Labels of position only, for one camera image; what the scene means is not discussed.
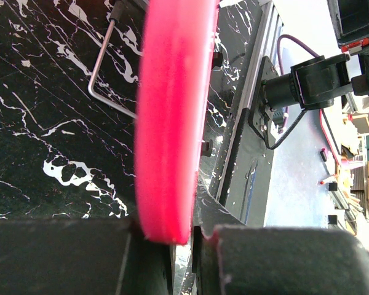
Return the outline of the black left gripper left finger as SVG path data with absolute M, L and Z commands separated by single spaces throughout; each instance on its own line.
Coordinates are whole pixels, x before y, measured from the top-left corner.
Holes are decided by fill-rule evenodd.
M 0 294 L 172 294 L 171 253 L 134 218 L 0 221 Z

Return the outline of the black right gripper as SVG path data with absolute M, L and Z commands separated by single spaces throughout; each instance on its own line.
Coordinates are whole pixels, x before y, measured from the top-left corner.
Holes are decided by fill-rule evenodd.
M 327 4 L 341 51 L 369 55 L 369 0 L 330 0 Z

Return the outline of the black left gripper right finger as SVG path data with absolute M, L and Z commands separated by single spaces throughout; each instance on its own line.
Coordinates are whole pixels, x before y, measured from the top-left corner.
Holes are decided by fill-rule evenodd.
M 199 294 L 369 294 L 369 254 L 335 229 L 249 227 L 196 181 L 192 271 Z

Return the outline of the pink framed whiteboard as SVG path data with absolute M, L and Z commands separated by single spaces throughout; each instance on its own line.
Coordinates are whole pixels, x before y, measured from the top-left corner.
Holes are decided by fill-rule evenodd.
M 183 245 L 191 234 L 217 21 L 217 1 L 151 1 L 146 13 L 135 195 L 153 242 Z

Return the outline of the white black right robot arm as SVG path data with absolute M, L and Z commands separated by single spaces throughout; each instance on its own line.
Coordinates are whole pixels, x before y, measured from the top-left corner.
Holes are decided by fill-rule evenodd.
M 299 104 L 303 112 L 333 105 L 338 96 L 369 95 L 369 1 L 328 1 L 341 54 L 325 58 L 297 38 L 290 39 L 312 55 L 293 65 L 288 74 L 263 81 L 264 102 L 271 109 Z

